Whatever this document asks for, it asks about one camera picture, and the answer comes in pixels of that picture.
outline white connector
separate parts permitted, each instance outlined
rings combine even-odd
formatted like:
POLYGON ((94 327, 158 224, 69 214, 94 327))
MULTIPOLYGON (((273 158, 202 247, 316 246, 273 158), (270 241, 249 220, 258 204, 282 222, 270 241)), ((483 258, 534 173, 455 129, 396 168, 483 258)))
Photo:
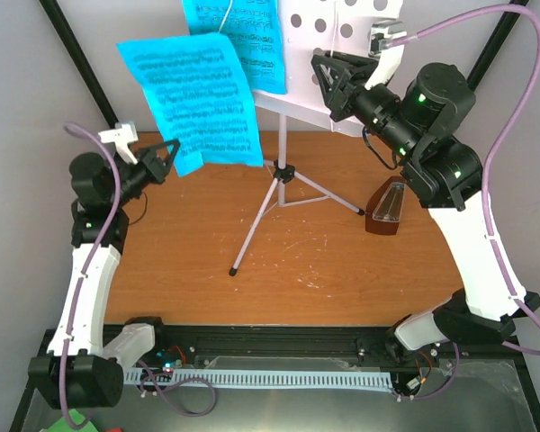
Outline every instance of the white connector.
POLYGON ((138 160, 129 147, 132 142, 138 141, 138 133, 136 133, 134 123, 116 123, 116 129, 98 132, 98 138, 103 144, 115 143, 116 151, 127 164, 138 164, 138 160))

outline blue paper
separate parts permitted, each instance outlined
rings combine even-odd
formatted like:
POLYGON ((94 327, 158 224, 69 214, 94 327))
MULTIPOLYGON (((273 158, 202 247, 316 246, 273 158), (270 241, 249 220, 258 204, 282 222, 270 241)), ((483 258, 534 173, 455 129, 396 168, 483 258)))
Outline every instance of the blue paper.
POLYGON ((185 176, 204 163, 261 167, 254 99, 227 36, 209 33, 118 44, 162 138, 178 139, 185 176))
MULTIPOLYGON (((229 4, 229 0, 182 0, 190 33, 217 32, 229 4)), ((221 32, 234 44, 252 89, 286 93, 276 0, 234 0, 221 32)))

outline wooden metronome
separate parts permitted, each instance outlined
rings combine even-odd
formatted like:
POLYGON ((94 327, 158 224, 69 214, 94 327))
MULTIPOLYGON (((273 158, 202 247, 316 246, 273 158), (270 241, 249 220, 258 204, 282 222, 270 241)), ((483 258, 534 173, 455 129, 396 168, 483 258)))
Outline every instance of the wooden metronome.
POLYGON ((398 232, 406 182, 394 175, 378 188, 366 205, 366 231, 381 236, 398 232))

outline tripod leg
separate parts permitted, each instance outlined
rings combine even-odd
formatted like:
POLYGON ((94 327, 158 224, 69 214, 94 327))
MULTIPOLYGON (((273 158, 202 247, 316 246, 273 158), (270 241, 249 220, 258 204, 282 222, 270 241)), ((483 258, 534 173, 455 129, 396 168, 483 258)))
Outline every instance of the tripod leg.
MULTIPOLYGON (((278 117, 278 167, 286 168, 286 142, 288 140, 288 117, 279 114, 278 117)), ((286 185, 282 182, 278 184, 278 205, 282 207, 286 204, 286 185)))
POLYGON ((355 213, 358 213, 360 216, 364 215, 365 214, 365 211, 362 210, 362 209, 359 209, 358 207, 356 207, 355 205, 351 204, 350 202, 348 201, 345 201, 343 200, 342 198, 340 198, 338 195, 334 195, 331 191, 329 191, 328 189, 320 186, 318 183, 315 183, 315 182, 312 182, 306 175, 302 175, 300 174, 298 171, 296 171, 294 173, 294 176, 296 178, 298 178, 299 180, 302 180, 306 185, 309 185, 309 186, 312 186, 314 189, 316 189, 317 191, 320 191, 322 192, 323 194, 325 194, 327 197, 329 198, 332 198, 334 201, 336 201, 337 203, 341 203, 343 206, 347 207, 348 209, 350 209, 351 211, 355 212, 355 213))
POLYGON ((246 253, 246 249, 248 248, 248 245, 250 244, 250 240, 254 236, 254 231, 256 231, 258 223, 260 223, 260 220, 262 219, 262 216, 264 215, 266 207, 268 206, 268 203, 270 202, 270 199, 272 198, 272 195, 274 194, 274 190, 276 189, 277 185, 278 185, 278 179, 275 178, 272 181, 272 184, 270 184, 270 189, 268 189, 268 193, 266 194, 264 200, 262 201, 262 205, 260 206, 260 210, 258 210, 258 214, 256 215, 254 222, 252 222, 252 226, 250 227, 250 231, 248 232, 248 235, 246 236, 246 239, 244 240, 242 249, 238 253, 238 256, 236 257, 236 261, 234 261, 234 265, 229 271, 230 276, 235 275, 236 272, 238 271, 238 266, 240 265, 240 261, 242 261, 242 258, 244 257, 244 254, 246 253))

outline red wire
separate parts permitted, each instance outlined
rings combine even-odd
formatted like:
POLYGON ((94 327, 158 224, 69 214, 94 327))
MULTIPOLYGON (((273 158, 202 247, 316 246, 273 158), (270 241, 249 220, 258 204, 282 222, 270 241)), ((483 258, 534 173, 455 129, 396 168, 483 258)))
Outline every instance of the red wire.
POLYGON ((185 365, 186 364, 186 356, 182 352, 182 349, 180 349, 180 346, 174 345, 168 351, 173 351, 174 349, 178 350, 178 353, 180 354, 180 360, 182 360, 182 365, 185 365))

